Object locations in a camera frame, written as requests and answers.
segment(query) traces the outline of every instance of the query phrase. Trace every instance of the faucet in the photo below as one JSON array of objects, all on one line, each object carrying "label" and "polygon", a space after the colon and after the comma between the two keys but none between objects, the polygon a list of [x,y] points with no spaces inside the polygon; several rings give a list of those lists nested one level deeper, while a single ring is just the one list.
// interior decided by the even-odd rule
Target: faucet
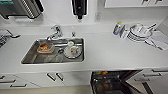
[{"label": "faucet", "polygon": [[62,31],[61,31],[61,28],[59,25],[55,25],[53,26],[51,29],[53,29],[54,31],[56,31],[56,33],[50,35],[47,37],[47,40],[52,40],[53,38],[58,38],[58,37],[62,37],[63,34],[62,34]]}]

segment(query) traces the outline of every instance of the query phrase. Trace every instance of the sink basin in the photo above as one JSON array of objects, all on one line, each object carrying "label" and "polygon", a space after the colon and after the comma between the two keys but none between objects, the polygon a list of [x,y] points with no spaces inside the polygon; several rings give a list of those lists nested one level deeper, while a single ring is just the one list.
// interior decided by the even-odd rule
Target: sink basin
[{"label": "sink basin", "polygon": [[[22,60],[22,64],[42,64],[42,63],[68,63],[68,62],[82,62],[84,60],[84,40],[83,38],[73,39],[57,39],[51,40],[50,43],[54,45],[52,53],[39,53],[37,51],[41,43],[46,39],[36,40],[26,56]],[[64,53],[68,46],[68,42],[74,42],[74,45],[80,48],[80,54],[77,57],[70,58]]]}]

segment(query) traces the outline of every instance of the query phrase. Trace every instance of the white countertop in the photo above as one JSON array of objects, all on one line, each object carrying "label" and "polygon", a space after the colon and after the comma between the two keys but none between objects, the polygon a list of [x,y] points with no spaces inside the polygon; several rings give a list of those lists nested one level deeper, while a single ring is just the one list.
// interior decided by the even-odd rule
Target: white countertop
[{"label": "white countertop", "polygon": [[46,35],[22,35],[0,48],[0,73],[36,73],[87,70],[127,70],[168,67],[168,50],[123,40],[112,32],[78,33],[84,38],[83,62],[21,64],[35,40]]}]

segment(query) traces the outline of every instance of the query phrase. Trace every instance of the kitchen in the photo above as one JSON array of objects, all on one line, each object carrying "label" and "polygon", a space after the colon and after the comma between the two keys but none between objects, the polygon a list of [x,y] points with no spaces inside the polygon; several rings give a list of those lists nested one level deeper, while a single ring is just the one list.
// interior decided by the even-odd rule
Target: kitchen
[{"label": "kitchen", "polygon": [[[135,7],[133,4],[133,7],[105,9],[104,0],[87,0],[87,15],[84,15],[82,21],[78,22],[78,19],[72,12],[71,0],[66,0],[66,2],[62,0],[40,1],[43,5],[44,12],[30,22],[18,22],[13,16],[9,20],[0,17],[0,29],[7,29],[14,35],[21,35],[19,38],[11,38],[0,49],[0,53],[2,53],[0,54],[0,74],[7,76],[15,75],[15,77],[26,79],[26,81],[40,85],[41,87],[43,85],[44,87],[53,87],[61,86],[61,79],[57,76],[58,81],[56,83],[58,84],[53,84],[51,82],[52,80],[50,81],[46,76],[47,73],[51,75],[61,73],[65,76],[64,84],[66,83],[66,86],[74,86],[75,81],[73,80],[75,77],[71,75],[78,75],[80,78],[83,78],[78,79],[76,84],[90,85],[92,71],[143,69],[143,72],[137,75],[141,76],[141,74],[152,72],[152,69],[160,71],[167,70],[167,50],[161,51],[145,43],[136,43],[130,41],[128,38],[122,40],[119,36],[113,35],[116,23],[121,21],[122,24],[141,23],[145,26],[156,23],[157,25],[155,27],[168,36],[166,31],[168,29],[167,6]],[[61,64],[22,64],[22,59],[34,41],[37,39],[46,39],[49,35],[53,34],[54,31],[51,27],[57,24],[61,26],[62,38],[72,38],[72,32],[75,32],[75,37],[84,39],[84,61]],[[166,81],[163,79],[166,76],[166,72],[161,72],[161,74],[164,74],[163,77],[157,79]],[[160,86],[164,86],[160,89],[164,90],[162,90],[162,93],[159,93],[166,94],[165,83],[164,85],[163,82],[160,84]]]}]

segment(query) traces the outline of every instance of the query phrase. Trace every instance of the wall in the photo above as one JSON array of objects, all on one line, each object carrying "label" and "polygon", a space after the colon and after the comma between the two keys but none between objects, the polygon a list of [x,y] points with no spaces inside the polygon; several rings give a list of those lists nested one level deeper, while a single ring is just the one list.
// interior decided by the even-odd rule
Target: wall
[{"label": "wall", "polygon": [[15,17],[4,20],[0,17],[0,27],[12,26],[52,26],[61,25],[88,25],[95,23],[116,23],[118,21],[129,23],[161,23],[168,16],[168,7],[155,8],[104,8],[104,0],[87,0],[87,15],[81,23],[72,12],[71,0],[41,0],[44,12],[32,23],[15,22]]},{"label": "wall", "polygon": [[84,16],[82,22],[78,22],[76,16],[73,15],[71,0],[40,0],[44,12],[32,23],[15,22],[15,17],[10,17],[9,20],[4,20],[0,17],[0,26],[52,26],[55,24],[91,24],[94,22],[94,14],[97,9],[96,0],[87,1],[87,15]]},{"label": "wall", "polygon": [[168,17],[158,26],[157,29],[168,36]]},{"label": "wall", "polygon": [[105,0],[98,0],[99,22],[161,23],[168,16],[168,7],[104,8]]},{"label": "wall", "polygon": [[16,22],[15,17],[10,17],[9,20],[0,17],[0,28],[9,29],[14,34],[43,35],[53,33],[50,28],[55,24],[66,26],[64,30],[67,32],[73,31],[77,26],[93,26],[95,24],[98,26],[110,24],[113,29],[118,21],[122,21],[123,24],[142,23],[147,26],[157,23],[158,26],[168,16],[168,7],[105,9],[102,2],[104,0],[87,1],[87,15],[80,23],[73,15],[71,0],[41,0],[44,12],[33,22]]}]

